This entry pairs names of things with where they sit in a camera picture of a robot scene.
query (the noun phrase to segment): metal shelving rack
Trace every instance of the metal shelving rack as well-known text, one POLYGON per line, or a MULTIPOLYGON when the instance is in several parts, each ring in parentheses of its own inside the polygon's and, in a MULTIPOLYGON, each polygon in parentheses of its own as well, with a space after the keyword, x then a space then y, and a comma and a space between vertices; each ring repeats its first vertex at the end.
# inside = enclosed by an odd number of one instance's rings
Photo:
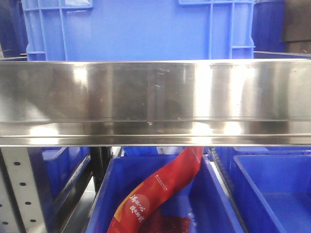
POLYGON ((310 145, 310 71, 304 59, 1 62, 0 232, 62 229, 85 188, 72 187, 103 178, 102 146, 310 145), (94 148, 53 200, 37 147, 56 145, 94 148))

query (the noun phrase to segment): snack bag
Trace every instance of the snack bag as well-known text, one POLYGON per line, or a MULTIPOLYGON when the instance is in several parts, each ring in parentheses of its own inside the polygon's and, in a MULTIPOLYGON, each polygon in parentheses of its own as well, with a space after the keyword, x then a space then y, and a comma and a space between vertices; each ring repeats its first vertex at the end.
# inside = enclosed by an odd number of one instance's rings
POLYGON ((187 147, 139 184, 117 208, 108 233, 137 233, 165 201, 188 185, 200 169, 203 147, 187 147))

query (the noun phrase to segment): stainless steel shelf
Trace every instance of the stainless steel shelf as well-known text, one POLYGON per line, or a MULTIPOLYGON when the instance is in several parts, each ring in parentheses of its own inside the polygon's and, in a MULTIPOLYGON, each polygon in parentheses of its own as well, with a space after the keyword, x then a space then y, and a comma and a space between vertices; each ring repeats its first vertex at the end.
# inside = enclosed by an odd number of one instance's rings
POLYGON ((311 144, 310 60, 1 62, 0 145, 311 144))

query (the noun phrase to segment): crate handle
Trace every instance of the crate handle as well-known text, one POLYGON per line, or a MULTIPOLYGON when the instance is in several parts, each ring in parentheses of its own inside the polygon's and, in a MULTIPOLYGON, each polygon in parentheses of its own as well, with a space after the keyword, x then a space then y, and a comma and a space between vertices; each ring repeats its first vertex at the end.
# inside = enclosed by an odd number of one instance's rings
POLYGON ((209 4, 211 0, 178 0, 180 5, 205 5, 209 4))

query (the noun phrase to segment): blue plastic container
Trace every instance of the blue plastic container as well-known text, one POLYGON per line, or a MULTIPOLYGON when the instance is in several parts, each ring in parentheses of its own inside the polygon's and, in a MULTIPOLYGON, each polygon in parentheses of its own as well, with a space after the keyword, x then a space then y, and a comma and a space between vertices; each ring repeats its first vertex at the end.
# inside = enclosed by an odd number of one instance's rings
POLYGON ((284 7, 284 0, 256 0, 252 29, 256 51, 285 51, 281 41, 284 7))
POLYGON ((27 34, 23 10, 18 0, 0 1, 0 44, 4 57, 26 52, 27 34))
POLYGON ((34 60, 253 58, 254 0, 22 0, 34 60))
POLYGON ((180 154, 183 147, 122 147, 125 156, 154 156, 161 154, 180 154))
POLYGON ((89 147, 42 147, 53 197, 58 196, 88 152, 89 147))
MULTIPOLYGON (((173 159, 173 156, 112 159, 86 232, 106 232, 122 200, 138 184, 173 159)), ((190 233, 243 232, 205 156, 193 182, 166 201, 161 210, 165 215, 190 217, 190 233)))
POLYGON ((250 233, 311 232, 311 156, 234 160, 234 198, 250 233))
POLYGON ((69 148, 44 150, 42 155, 48 171, 52 196, 57 197, 70 178, 69 148))
POLYGON ((311 155, 311 147, 215 147, 215 150, 230 188, 235 175, 233 158, 236 155, 311 155))
POLYGON ((69 147, 70 172, 72 173, 89 153, 89 147, 69 147))

